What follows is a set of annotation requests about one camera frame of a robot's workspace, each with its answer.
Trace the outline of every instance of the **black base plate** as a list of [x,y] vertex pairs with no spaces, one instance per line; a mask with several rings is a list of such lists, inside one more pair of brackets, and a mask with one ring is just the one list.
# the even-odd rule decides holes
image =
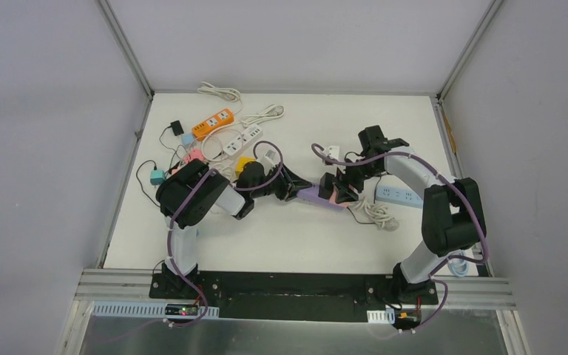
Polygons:
[[[222,318],[367,322],[367,311],[393,302],[378,296],[388,294],[391,281],[383,274],[193,271],[187,276],[203,287],[208,304],[219,307]],[[195,300],[197,292],[163,264],[162,273],[153,275],[149,297]],[[438,302],[436,289],[421,296],[423,305]]]

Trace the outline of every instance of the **orange power strip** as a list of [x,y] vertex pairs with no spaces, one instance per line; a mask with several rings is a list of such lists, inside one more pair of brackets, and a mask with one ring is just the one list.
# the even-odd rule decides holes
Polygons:
[[197,126],[192,127],[192,134],[201,142],[210,132],[232,122],[234,122],[234,114],[229,109],[224,109]]

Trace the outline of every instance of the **light blue plug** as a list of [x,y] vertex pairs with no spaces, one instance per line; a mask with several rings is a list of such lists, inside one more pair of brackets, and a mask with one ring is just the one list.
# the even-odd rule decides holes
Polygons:
[[160,185],[164,182],[164,172],[162,170],[152,170],[149,181],[152,185]]
[[190,143],[195,141],[195,137],[194,135],[192,135],[192,133],[184,133],[183,135],[181,135],[182,137],[182,144],[184,146],[188,146]]

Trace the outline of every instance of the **gray wall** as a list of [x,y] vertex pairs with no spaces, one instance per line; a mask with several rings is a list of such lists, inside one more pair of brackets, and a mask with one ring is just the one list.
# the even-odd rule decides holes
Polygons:
[[146,99],[92,0],[0,0],[0,354],[52,354]]
[[421,93],[441,89],[490,0],[111,2],[155,89]]
[[533,354],[568,352],[568,1],[509,0],[447,98]]

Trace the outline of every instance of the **yellow plug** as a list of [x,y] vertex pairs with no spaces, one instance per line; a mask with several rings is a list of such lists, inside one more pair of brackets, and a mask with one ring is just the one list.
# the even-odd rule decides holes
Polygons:
[[256,160],[250,157],[240,157],[238,159],[238,164],[236,164],[236,169],[234,170],[237,179],[240,176],[240,173],[243,172],[243,169],[245,169],[245,164],[251,161],[256,161]]

